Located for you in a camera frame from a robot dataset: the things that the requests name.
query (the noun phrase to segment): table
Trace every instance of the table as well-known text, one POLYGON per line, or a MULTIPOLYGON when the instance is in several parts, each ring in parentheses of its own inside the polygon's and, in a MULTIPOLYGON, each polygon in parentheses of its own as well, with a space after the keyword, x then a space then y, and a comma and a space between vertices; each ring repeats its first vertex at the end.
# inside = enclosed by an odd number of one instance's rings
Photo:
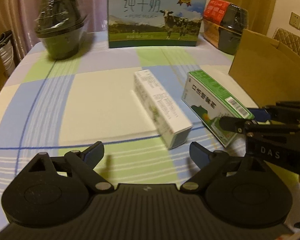
MULTIPOLYGON (((0 196, 36 153, 64 155, 98 140, 105 144, 105 157, 95 171, 114 185, 179 186, 198 171, 189 158, 192 141, 223 149, 181 100, 187 72, 202 68, 245 106, 255 106, 227 75, 232 60, 203 38, 197 47, 109 49, 105 32, 90 33, 78 54, 60 61, 36 44, 0 93, 0 196), (142 69, 152 71, 193 123, 188 141, 176 149, 166 149, 132 91, 132 75, 142 69)), ((244 155, 244 139, 226 150, 244 155)), ((289 182, 297 192, 296 180, 289 182)), ((300 203, 294 205, 300 209, 300 203)), ((0 229, 7 223, 0 205, 0 229)))

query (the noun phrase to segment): black bowl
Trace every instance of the black bowl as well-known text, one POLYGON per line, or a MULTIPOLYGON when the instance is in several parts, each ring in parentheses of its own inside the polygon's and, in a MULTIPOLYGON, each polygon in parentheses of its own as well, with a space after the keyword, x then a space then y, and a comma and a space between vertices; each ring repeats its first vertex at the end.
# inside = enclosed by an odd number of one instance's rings
POLYGON ((38 35, 49 55, 56 60, 75 55, 87 33, 88 19, 75 26, 54 33, 38 35))
POLYGON ((83 8, 82 0, 40 0, 36 34, 54 33, 80 24, 87 16, 83 8))

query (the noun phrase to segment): green medicine box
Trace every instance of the green medicine box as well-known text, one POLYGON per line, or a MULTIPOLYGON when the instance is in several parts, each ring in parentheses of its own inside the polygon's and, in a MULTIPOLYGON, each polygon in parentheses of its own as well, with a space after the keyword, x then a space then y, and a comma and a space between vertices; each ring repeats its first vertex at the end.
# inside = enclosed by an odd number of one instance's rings
POLYGON ((188 73, 182 100, 224 147, 227 147, 237 134, 220 128, 219 120, 222 116, 254 118, 239 100, 203 70, 188 73))

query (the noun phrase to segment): plastic wrap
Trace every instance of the plastic wrap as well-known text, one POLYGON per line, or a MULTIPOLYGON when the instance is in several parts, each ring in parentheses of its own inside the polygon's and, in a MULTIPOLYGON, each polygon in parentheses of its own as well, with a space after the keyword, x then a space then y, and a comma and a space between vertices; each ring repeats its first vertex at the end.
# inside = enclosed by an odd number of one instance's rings
POLYGON ((224 0, 210 0, 203 17, 239 34, 248 28, 248 11, 224 0))
POLYGON ((238 49, 241 35, 203 19, 204 38, 221 51, 234 55, 238 49))
POLYGON ((83 0, 40 0, 35 32, 54 59, 65 59, 79 50, 87 32, 83 0))
POLYGON ((86 17, 83 0, 40 0, 35 32, 38 38, 64 34, 81 28, 86 17))

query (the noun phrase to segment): wall socket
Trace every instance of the wall socket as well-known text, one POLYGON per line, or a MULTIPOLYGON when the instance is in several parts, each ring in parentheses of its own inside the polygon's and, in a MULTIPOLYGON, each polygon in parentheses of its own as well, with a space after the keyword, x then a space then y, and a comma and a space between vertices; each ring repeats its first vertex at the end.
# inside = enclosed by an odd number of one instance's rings
POLYGON ((291 13, 289 24, 293 27, 300 29, 300 16, 295 14, 294 12, 291 13))

